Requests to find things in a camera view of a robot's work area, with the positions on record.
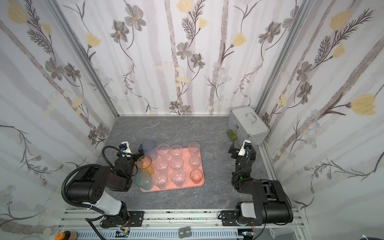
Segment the blue translucent cup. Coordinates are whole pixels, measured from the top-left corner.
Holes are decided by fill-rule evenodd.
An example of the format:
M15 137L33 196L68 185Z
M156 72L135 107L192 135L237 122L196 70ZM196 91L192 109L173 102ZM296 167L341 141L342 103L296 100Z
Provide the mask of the blue translucent cup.
M146 156L149 156L152 161L157 160L158 153L157 153L157 145L154 140L145 140L141 144L142 150Z

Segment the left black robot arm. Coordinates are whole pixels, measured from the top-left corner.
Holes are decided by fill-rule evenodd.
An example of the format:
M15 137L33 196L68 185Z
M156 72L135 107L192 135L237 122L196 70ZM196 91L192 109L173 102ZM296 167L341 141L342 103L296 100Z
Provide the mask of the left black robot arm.
M106 165L88 164L69 173L61 187L63 200L74 207L87 208L101 214L95 219L86 219L92 228L94 221L101 220L104 229L127 227L133 222L127 205L113 198L106 192L128 192L133 183L134 171L138 171L136 162L143 157L144 151L139 146L133 154L129 143L122 142L118 147L105 146L102 157Z

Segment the silver aluminium case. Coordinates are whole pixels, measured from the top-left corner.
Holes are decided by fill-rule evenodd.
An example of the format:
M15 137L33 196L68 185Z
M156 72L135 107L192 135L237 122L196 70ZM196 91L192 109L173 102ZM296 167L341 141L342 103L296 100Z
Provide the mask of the silver aluminium case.
M237 136L240 145L248 140L253 146L260 145L270 129L251 107L241 107L230 111L228 128Z

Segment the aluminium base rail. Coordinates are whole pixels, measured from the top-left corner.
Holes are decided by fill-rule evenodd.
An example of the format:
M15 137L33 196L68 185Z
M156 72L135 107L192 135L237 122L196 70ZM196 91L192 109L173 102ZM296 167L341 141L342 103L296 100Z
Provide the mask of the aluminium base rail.
M200 209L200 210L133 210L130 212L131 220L125 226L101 227L101 220L93 222L99 232L102 231L149 231L149 230L178 230L190 227L192 230L198 229L230 229L230 230L250 230L261 231L269 229L292 229L295 234L307 233L304 221L298 210L294 209L294 220L292 223L283 224L262 224L256 225L252 220L248 223L240 223L235 220L234 210L220 209Z

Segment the amber translucent cup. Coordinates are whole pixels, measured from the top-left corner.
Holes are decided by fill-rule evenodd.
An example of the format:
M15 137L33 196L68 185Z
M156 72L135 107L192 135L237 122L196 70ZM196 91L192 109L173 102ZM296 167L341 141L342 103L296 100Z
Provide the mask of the amber translucent cup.
M153 176L155 173L153 161L149 156L139 157L139 159L136 161L136 166L141 172L147 172L151 176Z

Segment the green small box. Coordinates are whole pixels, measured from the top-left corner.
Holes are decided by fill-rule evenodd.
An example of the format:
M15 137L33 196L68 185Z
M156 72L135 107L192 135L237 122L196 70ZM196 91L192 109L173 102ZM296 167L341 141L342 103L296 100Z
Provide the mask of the green small box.
M235 132L233 130L227 130L227 135L232 142L234 142L238 139L237 135L235 134Z

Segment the orange capped bottle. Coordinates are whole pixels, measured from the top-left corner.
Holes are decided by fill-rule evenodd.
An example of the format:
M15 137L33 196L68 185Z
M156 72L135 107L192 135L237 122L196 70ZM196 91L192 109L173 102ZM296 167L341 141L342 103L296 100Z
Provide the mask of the orange capped bottle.
M71 231L60 232L55 236L55 240L77 240L78 233Z

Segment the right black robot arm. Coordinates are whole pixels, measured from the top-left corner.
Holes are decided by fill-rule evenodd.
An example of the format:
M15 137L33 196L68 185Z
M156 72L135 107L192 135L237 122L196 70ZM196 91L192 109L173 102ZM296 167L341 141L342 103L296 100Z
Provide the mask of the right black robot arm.
M235 160L231 184L241 194L252 196L251 202L238 202L235 209L221 211L218 219L224 227L262 226L266 224L286 225L294 219L290 199L277 180L254 179L252 165L256 150L252 143L245 141L237 148L232 143L228 153Z

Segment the pink translucent cup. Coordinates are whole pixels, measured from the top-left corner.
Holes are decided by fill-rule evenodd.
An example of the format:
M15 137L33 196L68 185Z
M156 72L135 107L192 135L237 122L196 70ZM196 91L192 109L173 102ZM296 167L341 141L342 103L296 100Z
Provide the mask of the pink translucent cup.
M203 172L199 169L194 169L190 173L190 178L194 184L199 184L203 180Z

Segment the teal textured cup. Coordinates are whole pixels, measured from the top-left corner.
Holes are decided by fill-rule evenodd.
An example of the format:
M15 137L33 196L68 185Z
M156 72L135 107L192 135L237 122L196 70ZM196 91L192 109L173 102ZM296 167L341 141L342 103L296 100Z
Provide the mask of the teal textured cup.
M136 184L143 191L150 191L153 188L152 176L148 172L140 172L136 177Z

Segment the pink rectangular tray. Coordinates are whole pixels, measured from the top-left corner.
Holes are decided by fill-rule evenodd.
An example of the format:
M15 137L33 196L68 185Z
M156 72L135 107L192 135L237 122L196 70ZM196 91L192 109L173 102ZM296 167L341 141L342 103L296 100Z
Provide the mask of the pink rectangular tray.
M190 153L187 148L183 149L182 159L184 160L184 166L180 170L173 170L170 167L171 157L168 159L169 161L169 171L167 173L158 172L155 170L154 175L152 176L153 188L150 191L143 191L144 193L149 192L159 192L159 191L168 191L168 190L176 190L176 189L186 189L193 187L200 187L205 183L205 178L199 184L194 184L190 178L190 173L192 170L189 164Z

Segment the clear faceted glass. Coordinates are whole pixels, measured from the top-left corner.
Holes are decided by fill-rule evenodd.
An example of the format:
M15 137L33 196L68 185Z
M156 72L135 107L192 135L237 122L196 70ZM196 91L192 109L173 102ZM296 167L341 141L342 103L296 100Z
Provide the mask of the clear faceted glass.
M155 170L162 173L167 173L169 171L169 161L165 158L158 158L154 162Z
M168 144L160 144L157 146L157 154L159 159L168 159L170 157L170 146Z
M173 159L178 159L182 157L183 148L179 145L174 145L170 148L170 155Z
M182 158L172 158L170 160L170 167L173 170L180 170L184 166L184 160Z

